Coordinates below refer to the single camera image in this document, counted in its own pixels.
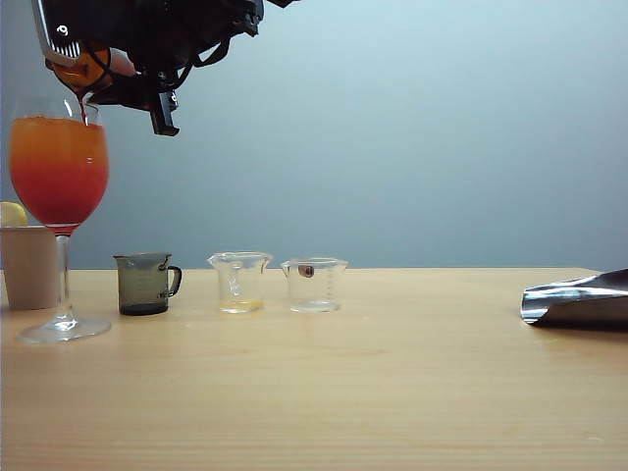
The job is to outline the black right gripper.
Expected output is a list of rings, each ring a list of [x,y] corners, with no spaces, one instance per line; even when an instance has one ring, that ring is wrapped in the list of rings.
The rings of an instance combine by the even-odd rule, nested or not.
[[[86,102],[120,105],[149,113],[156,134],[175,136],[173,92],[199,55],[229,37],[229,1],[83,1],[81,32],[90,56],[92,42],[124,51],[131,77],[112,75],[88,92]]]

